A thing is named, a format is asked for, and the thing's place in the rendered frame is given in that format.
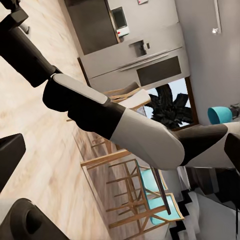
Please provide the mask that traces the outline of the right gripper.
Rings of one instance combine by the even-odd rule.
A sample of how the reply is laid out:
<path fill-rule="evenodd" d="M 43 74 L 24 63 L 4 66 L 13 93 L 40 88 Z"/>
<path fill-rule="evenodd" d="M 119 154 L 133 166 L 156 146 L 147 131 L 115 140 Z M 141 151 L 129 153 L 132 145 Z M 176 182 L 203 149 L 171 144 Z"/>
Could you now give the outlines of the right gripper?
<path fill-rule="evenodd" d="M 11 13 L 0 22 L 0 56 L 18 73 L 22 73 L 42 55 L 19 26 L 29 18 L 21 8 L 21 0 L 0 0 Z"/>

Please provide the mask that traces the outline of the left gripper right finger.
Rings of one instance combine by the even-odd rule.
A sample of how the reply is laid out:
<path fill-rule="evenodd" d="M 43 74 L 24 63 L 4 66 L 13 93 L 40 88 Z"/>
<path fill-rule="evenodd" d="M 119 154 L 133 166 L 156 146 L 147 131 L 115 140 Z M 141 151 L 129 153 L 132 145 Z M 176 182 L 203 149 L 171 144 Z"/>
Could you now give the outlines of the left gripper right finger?
<path fill-rule="evenodd" d="M 224 151 L 234 164 L 234 167 L 240 173 L 240 135 L 236 133 L 229 133 L 227 135 Z"/>

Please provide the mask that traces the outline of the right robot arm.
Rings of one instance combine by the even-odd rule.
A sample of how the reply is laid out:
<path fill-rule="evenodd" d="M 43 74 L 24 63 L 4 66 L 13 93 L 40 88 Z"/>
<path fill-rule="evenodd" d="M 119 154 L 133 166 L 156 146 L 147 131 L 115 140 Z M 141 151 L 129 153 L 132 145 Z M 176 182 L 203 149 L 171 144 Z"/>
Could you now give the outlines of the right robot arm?
<path fill-rule="evenodd" d="M 42 101 L 68 112 L 83 130 L 95 132 L 150 166 L 172 171 L 181 167 L 234 168 L 224 147 L 229 133 L 240 135 L 240 121 L 171 131 L 162 123 L 112 102 L 87 84 L 52 65 L 30 41 L 29 15 L 21 0 L 0 0 L 11 13 L 0 22 L 0 56 L 37 88 L 47 80 Z"/>

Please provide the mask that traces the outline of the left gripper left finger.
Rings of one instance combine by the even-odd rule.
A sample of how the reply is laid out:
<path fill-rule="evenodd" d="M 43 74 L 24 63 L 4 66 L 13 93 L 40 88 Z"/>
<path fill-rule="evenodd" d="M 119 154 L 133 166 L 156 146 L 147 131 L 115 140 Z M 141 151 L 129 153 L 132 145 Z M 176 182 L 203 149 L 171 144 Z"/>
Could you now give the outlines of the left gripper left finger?
<path fill-rule="evenodd" d="M 26 153 L 22 133 L 0 138 L 0 193 Z"/>

